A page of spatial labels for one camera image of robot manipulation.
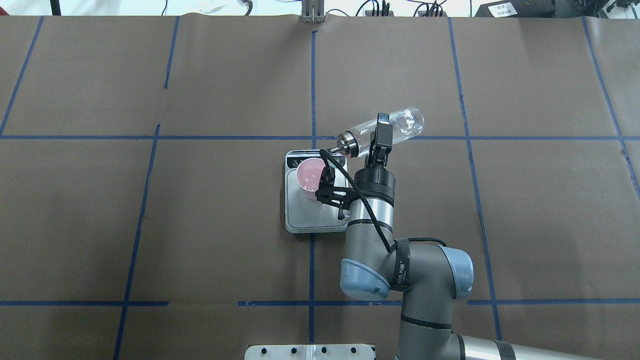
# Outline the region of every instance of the scale platform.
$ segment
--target scale platform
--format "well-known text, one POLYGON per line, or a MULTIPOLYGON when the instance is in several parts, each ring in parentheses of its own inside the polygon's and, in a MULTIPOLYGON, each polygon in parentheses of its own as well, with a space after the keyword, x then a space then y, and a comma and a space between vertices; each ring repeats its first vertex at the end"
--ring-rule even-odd
MULTIPOLYGON (((296 168, 309 158, 321 158, 319 150, 293 150, 285 156, 285 227, 294 234, 343 232, 347 229, 348 221, 338 220, 338 208, 305 197, 303 190, 298 186, 296 168)), ((333 158, 347 169, 345 157, 333 154, 333 158)), ((347 186, 346 179, 339 171, 335 172, 335 185, 347 186)))

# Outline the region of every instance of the black band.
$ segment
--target black band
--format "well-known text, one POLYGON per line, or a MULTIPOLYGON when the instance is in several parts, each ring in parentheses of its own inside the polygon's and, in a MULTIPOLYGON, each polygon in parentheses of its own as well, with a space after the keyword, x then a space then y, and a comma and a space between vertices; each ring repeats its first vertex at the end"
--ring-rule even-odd
POLYGON ((462 335, 456 334, 458 337, 458 345, 460 345, 460 360, 465 360, 467 355, 465 354, 465 340, 462 338, 462 335))
MULTIPOLYGON (((355 225, 355 224, 372 224, 373 225, 373 221, 369 218, 362 218, 362 219, 358 219, 358 220, 354 220, 354 221, 350 221, 347 226, 351 226, 351 225, 355 225)), ((378 220, 378 225, 384 227, 385 229, 388 229, 389 231, 391 231, 393 233, 393 228, 391 227, 391 225, 384 223, 380 220, 378 220)))
POLYGON ((404 291, 409 288, 406 285, 409 278, 409 261, 411 252, 409 249, 409 239, 397 239, 396 242, 396 267, 394 276, 391 278, 391 290, 404 291))
POLYGON ((410 318, 409 316, 405 316, 403 314, 400 314, 400 320, 402 320, 404 322, 412 323, 412 324, 418 325, 418 326, 430 327, 432 329, 451 330, 451 324, 449 324, 449 323, 426 322, 424 320, 418 320, 418 319, 410 318))
POLYGON ((516 353, 513 352, 511 344, 500 340, 494 340, 493 342, 498 346, 500 360, 516 360, 516 353))

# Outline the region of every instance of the white paper label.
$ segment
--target white paper label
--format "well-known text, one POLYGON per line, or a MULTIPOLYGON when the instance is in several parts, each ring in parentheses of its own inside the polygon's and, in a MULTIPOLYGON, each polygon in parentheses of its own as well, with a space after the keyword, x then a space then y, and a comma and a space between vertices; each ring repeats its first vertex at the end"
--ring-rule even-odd
POLYGON ((488 8, 493 17, 512 16, 518 13, 511 3, 488 6, 488 8))

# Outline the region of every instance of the cup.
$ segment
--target cup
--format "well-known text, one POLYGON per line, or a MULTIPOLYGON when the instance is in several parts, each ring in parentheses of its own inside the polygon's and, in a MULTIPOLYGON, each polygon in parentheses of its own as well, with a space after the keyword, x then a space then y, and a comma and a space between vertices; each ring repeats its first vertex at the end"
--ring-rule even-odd
POLYGON ((324 169, 321 158, 309 158, 300 163, 296 170, 296 180, 306 198, 315 200, 320 185, 320 176, 324 169))

